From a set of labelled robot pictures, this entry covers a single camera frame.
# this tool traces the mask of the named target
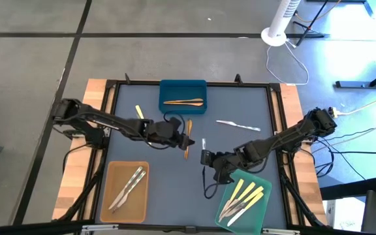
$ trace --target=tan tray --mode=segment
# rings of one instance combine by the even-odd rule
[[[114,213],[109,210],[111,203],[124,188],[139,166],[146,175],[129,193],[127,201]],[[141,223],[146,218],[148,205],[149,163],[145,161],[112,161],[108,171],[102,200],[100,220],[104,223]]]

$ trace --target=table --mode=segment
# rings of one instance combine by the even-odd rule
[[[110,80],[90,79],[87,84],[83,103],[89,104],[97,109],[104,109],[106,110],[106,112],[109,112],[113,107],[114,93],[112,89],[108,93],[104,93],[104,91],[106,91],[106,86],[110,86]],[[287,126],[292,126],[303,117],[296,87],[281,84],[279,88],[281,90],[283,103],[283,106],[281,107],[285,112],[285,121],[287,123]],[[271,96],[273,97],[272,102],[274,103],[274,108],[276,109],[275,120],[277,126],[280,127],[281,114],[278,108],[276,93],[272,92]],[[104,97],[107,98],[107,102],[104,107],[101,107]],[[80,146],[82,144],[84,144],[83,139],[74,139],[72,141],[71,148],[75,148],[76,146]],[[101,151],[96,151],[95,154],[97,157],[95,162],[91,164],[92,168],[97,167],[97,159],[101,157]],[[72,152],[69,155],[53,213],[54,219],[62,216],[66,212],[67,208],[72,205],[72,203],[81,193],[84,182],[86,180],[88,166],[90,165],[90,155],[90,148],[82,148],[78,151]],[[298,152],[294,158],[294,164],[301,196],[309,206],[310,210],[317,216],[317,218],[320,219],[323,223],[326,223],[319,184],[317,182],[317,177],[313,166],[313,159],[311,158],[311,156],[304,152]],[[91,203],[93,201],[93,195],[93,192],[91,192],[90,196],[88,197],[85,210],[81,214],[82,218],[84,219],[90,218],[91,213],[93,213],[93,211],[91,211],[91,208],[93,206],[93,203]],[[293,198],[290,195],[289,206],[292,224],[297,225],[298,214],[296,212]]]

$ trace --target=green tray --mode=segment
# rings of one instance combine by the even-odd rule
[[[221,200],[219,210],[217,212],[217,215],[215,216],[215,224],[235,234],[260,234],[262,230],[264,217],[265,217],[266,206],[268,205],[268,200],[269,200],[271,190],[272,190],[271,182],[264,180],[260,177],[254,176],[250,173],[244,172],[243,170],[236,170],[230,175],[230,177],[234,180],[234,183],[231,183],[226,186],[225,193],[223,195],[223,199]],[[231,224],[228,227],[227,223],[230,221],[230,219],[233,216],[235,216],[235,214],[232,216],[223,218],[223,220],[221,220],[220,223],[219,223],[219,216],[226,202],[232,196],[234,188],[237,186],[240,179],[243,179],[244,183],[235,198],[238,198],[240,194],[252,182],[255,182],[256,185],[251,190],[250,193],[252,193],[259,186],[262,186],[264,188],[263,190],[264,196],[257,203],[255,203],[252,207],[250,207],[242,216],[240,216],[233,224]]]

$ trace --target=blue tray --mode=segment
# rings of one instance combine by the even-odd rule
[[[202,106],[163,104],[165,101],[179,101],[201,98]],[[159,110],[162,113],[203,114],[207,110],[207,82],[205,80],[161,80]]]

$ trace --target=white cable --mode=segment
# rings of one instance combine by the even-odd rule
[[[349,115],[349,114],[354,114],[354,113],[356,113],[357,111],[361,111],[361,110],[363,110],[364,108],[367,108],[367,107],[369,107],[369,106],[371,106],[372,104],[375,104],[375,103],[376,103],[376,101],[373,101],[373,102],[371,102],[371,103],[369,103],[369,104],[366,104],[366,105],[364,105],[364,106],[362,106],[362,107],[360,107],[360,108],[358,108],[358,109],[356,109],[356,110],[353,110],[352,112],[346,112],[346,113],[343,113],[343,112],[337,111],[337,114],[338,114],[338,115]]]
[[[287,40],[287,43],[291,44],[291,46],[295,47],[295,45],[293,45],[290,41]],[[309,80],[309,73],[308,73],[308,70],[307,70],[307,67],[297,59],[297,57],[295,57],[295,55],[293,54],[293,52],[291,51],[291,49],[288,47],[287,43],[285,43],[285,46],[287,47],[288,51],[290,52],[290,54],[293,56],[293,58],[297,61],[297,63],[301,66],[302,69],[305,70],[305,73],[307,74],[307,78],[305,79],[305,83],[303,84],[294,84],[294,85],[307,85],[308,83],[308,80]],[[292,83],[288,83],[288,82],[284,82],[282,81],[281,79],[279,79],[270,69],[269,69],[269,49],[271,49],[271,46],[268,48],[268,50],[266,51],[266,70],[268,70],[268,72],[270,72],[272,74],[272,76],[274,76],[278,81],[284,83],[284,84],[292,84]]]
[[[366,134],[368,134],[368,133],[370,133],[370,132],[372,132],[372,131],[375,131],[375,130],[376,130],[376,127],[375,127],[374,129],[370,130],[370,131],[367,131],[367,132],[365,132],[365,133],[362,133],[362,134],[360,134],[360,135],[358,135],[358,136],[355,136],[355,137],[353,137],[353,138],[350,138],[350,139],[348,139],[348,140],[340,141],[340,142],[337,142],[337,143],[334,143],[334,144],[330,144],[330,145],[328,145],[328,146],[325,146],[325,147],[322,147],[322,148],[316,149],[315,151],[313,151],[313,154],[314,154],[315,152],[320,151],[320,150],[322,150],[322,149],[325,149],[325,148],[327,148],[327,147],[335,146],[335,145],[338,145],[338,144],[343,144],[343,143],[345,143],[345,142],[348,142],[348,141],[354,140],[354,139],[356,139],[356,138],[359,138],[359,137],[361,137],[361,136],[364,136],[364,135],[366,135]]]

